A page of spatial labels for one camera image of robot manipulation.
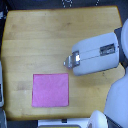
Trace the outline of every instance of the wooden table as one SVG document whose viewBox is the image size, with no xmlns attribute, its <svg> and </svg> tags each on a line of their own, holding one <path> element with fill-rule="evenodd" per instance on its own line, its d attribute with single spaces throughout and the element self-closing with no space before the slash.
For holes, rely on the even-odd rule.
<svg viewBox="0 0 128 128">
<path fill-rule="evenodd" d="M 89 117 L 103 112 L 116 69 L 76 77 L 63 66 L 78 41 L 121 27 L 116 7 L 10 11 L 2 42 L 5 111 L 9 120 Z M 33 74 L 69 73 L 69 106 L 33 108 Z"/>
</svg>

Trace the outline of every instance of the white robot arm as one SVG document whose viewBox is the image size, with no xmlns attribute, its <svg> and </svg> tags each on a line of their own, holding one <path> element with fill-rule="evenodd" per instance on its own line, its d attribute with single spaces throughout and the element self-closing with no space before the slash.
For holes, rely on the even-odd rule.
<svg viewBox="0 0 128 128">
<path fill-rule="evenodd" d="M 116 68 L 119 62 L 126 74 L 111 86 L 104 114 L 94 112 L 87 128 L 128 128 L 128 20 L 115 33 L 78 42 L 64 62 L 76 76 Z"/>
</svg>

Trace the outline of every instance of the pink square cloth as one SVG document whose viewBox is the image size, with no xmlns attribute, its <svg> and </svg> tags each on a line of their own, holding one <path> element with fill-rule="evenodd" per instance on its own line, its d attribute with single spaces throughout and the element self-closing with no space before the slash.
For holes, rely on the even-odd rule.
<svg viewBox="0 0 128 128">
<path fill-rule="evenodd" d="M 68 74 L 34 74 L 32 107 L 69 105 Z"/>
</svg>

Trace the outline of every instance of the wood grain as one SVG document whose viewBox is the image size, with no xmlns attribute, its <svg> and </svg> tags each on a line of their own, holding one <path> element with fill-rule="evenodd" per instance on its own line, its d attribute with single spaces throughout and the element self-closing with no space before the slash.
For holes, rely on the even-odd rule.
<svg viewBox="0 0 128 128">
<path fill-rule="evenodd" d="M 81 77 L 63 67 L 78 41 L 121 27 L 116 7 L 10 11 L 2 42 L 8 120 L 89 117 L 104 110 L 109 88 L 124 75 L 116 69 Z M 69 73 L 69 106 L 32 108 L 33 74 Z"/>
</svg>

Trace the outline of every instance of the pink cloth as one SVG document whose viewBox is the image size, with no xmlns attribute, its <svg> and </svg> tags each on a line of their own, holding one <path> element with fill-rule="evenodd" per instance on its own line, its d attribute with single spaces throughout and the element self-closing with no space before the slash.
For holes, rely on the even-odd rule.
<svg viewBox="0 0 128 128">
<path fill-rule="evenodd" d="M 32 107 L 69 105 L 68 74 L 34 74 Z"/>
</svg>

